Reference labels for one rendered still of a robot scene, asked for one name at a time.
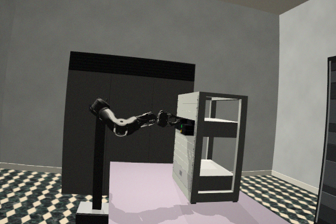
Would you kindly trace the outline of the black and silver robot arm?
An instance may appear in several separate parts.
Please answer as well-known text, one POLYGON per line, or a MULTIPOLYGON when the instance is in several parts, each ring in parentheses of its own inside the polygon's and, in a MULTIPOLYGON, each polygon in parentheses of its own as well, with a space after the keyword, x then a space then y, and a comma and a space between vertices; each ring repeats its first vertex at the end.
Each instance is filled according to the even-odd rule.
POLYGON ((104 121, 108 128, 115 132, 116 136, 120 137, 131 135, 139 128, 153 125, 156 122, 156 116, 151 112, 136 117, 133 116, 127 120, 117 119, 116 115, 110 110, 107 99, 104 98, 97 98, 92 107, 90 107, 90 112, 98 119, 104 121), (153 124, 148 125, 147 122, 153 124))

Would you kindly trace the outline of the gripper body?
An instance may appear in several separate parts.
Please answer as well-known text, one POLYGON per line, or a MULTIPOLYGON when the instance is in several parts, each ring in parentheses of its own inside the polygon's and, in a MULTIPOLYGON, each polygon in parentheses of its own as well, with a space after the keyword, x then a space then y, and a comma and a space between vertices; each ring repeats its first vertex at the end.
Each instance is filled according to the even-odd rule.
POLYGON ((157 124, 159 124, 160 127, 166 127, 167 126, 168 114, 167 114, 167 112, 165 112, 165 113, 163 113, 163 112, 165 112, 165 111, 161 110, 159 112, 159 114, 156 116, 157 124))

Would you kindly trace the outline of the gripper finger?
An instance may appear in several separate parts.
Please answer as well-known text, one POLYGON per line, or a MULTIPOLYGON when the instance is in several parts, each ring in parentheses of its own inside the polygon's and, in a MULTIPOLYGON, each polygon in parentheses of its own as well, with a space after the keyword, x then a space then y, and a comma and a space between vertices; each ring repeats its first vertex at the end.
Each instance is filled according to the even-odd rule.
POLYGON ((180 121, 176 120, 176 122, 174 123, 171 123, 171 122, 167 122, 167 126, 168 127, 171 127, 171 126, 174 126, 174 125, 177 125, 180 121))
POLYGON ((168 118, 176 118, 176 120, 180 121, 176 115, 172 115, 171 113, 168 113, 168 118))

